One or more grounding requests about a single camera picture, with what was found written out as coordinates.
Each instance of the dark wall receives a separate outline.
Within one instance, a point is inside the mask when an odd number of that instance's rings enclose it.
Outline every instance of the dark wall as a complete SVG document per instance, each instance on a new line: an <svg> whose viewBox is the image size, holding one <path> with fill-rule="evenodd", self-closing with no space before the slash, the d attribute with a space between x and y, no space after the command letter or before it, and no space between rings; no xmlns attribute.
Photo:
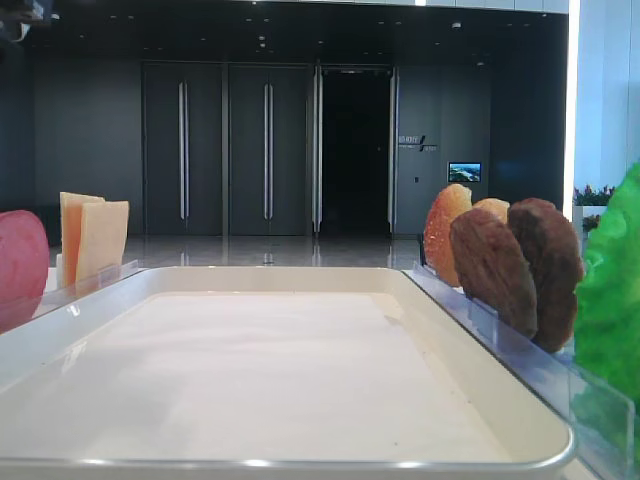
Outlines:
<svg viewBox="0 0 640 480"><path fill-rule="evenodd" d="M32 72L22 49L0 42L0 211L33 207Z"/></svg>
<svg viewBox="0 0 640 480"><path fill-rule="evenodd" d="M424 230L427 213L448 185L450 162L480 162L482 182L465 184L474 201L487 196L491 82L476 67L399 68L398 135L426 136L429 151L398 146L397 234Z"/></svg>
<svg viewBox="0 0 640 480"><path fill-rule="evenodd" d="M567 32L494 65L489 195L562 208Z"/></svg>
<svg viewBox="0 0 640 480"><path fill-rule="evenodd" d="M36 60L36 199L61 191L128 200L129 231L142 233L140 64Z"/></svg>

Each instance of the cheese slice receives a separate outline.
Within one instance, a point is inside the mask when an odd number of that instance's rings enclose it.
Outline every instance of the cheese slice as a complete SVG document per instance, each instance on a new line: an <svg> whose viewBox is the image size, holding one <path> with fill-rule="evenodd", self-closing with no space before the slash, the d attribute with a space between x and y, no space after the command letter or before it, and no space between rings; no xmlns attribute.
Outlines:
<svg viewBox="0 0 640 480"><path fill-rule="evenodd" d="M127 241L129 202L85 203L76 282L122 265Z"/></svg>
<svg viewBox="0 0 640 480"><path fill-rule="evenodd" d="M60 193L63 281L59 288L73 285L76 281L80 230L82 229L82 205L87 203L104 203L104 198L77 195L75 193Z"/></svg>

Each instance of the clear acrylic divider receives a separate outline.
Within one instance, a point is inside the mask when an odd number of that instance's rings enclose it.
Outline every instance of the clear acrylic divider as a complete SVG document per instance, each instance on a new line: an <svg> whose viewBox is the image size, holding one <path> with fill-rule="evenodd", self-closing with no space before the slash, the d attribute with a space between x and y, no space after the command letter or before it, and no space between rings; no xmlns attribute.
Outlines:
<svg viewBox="0 0 640 480"><path fill-rule="evenodd" d="M462 327L574 429L578 456L603 480L634 473L634 403L572 363L569 352L550 355L498 319L496 312L414 264L409 276Z"/></svg>
<svg viewBox="0 0 640 480"><path fill-rule="evenodd" d="M134 260L124 265L105 268L94 277L86 278L66 288L46 292L41 297L0 305L0 335L113 285L138 271L140 271L138 261Z"/></svg>

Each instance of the wall sign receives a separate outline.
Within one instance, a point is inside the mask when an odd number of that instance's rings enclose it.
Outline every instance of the wall sign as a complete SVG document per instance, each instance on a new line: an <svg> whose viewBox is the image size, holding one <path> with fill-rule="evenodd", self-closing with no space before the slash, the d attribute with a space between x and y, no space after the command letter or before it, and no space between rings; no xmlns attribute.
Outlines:
<svg viewBox="0 0 640 480"><path fill-rule="evenodd" d="M426 135L400 135L398 136L398 146L400 148L410 148L420 152L436 152L437 145L428 145Z"/></svg>

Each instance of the tray rim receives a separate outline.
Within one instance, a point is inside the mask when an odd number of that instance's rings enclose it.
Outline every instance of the tray rim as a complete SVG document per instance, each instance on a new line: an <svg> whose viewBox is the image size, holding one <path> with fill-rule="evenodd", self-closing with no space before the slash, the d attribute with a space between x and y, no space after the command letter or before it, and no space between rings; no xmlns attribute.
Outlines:
<svg viewBox="0 0 640 480"><path fill-rule="evenodd" d="M140 277L151 275L153 273L163 273L172 270L208 270L208 269L233 269L233 270L307 270L307 271L327 271L327 270L361 270L361 271L383 271L391 275L400 275L405 281L409 281L411 285L418 288L420 292L426 295L431 302L433 302L442 312L449 317L456 325L462 328L463 332L472 337L473 340L480 344L488 355L499 365L504 368L518 383L523 385L534 397L540 401L547 409L549 409L562 424L565 426L567 432L567 443L563 450L556 453L550 458L530 461L530 462L465 462L465 463L453 463L453 462L430 462L430 461L351 461L351 460L258 460L258 459L246 459L246 460L156 460L156 459L64 459L64 458L46 458L46 457L2 457L0 456L0 469L6 467L55 467L55 468L70 468L70 469L84 469L89 468L91 470L106 470L110 468L131 468L131 469L159 469L159 470L180 470L180 471L252 471L255 469L272 470L272 471L295 471L295 470L312 470L312 471L342 471L342 472L423 472L423 473L494 473L498 475L511 474L511 473L524 473L525 470L529 474L540 474L545 471L552 470L554 472L566 467L569 463L576 460L575 454L577 452L576 434L573 427L562 417L562 415L554 408L549 402L541 397L538 392L535 391L530 385L527 384L504 360L500 359L494 352L492 352L480 339L474 335L462 322L459 322L454 315L452 315L447 309L438 302L425 288L423 288L414 278L411 277L406 271L396 270L388 267L308 267L308 266L167 266L159 268L140 268L134 273L118 279L113 283L106 285L104 288L93 291L80 298L70 299L71 301L65 305L58 305L56 308L48 311L28 324L37 321L46 320L46 317L59 313L65 307L76 303L90 301L91 297L97 295L104 295L106 292L113 288L122 287L123 284L134 281Z"/></svg>

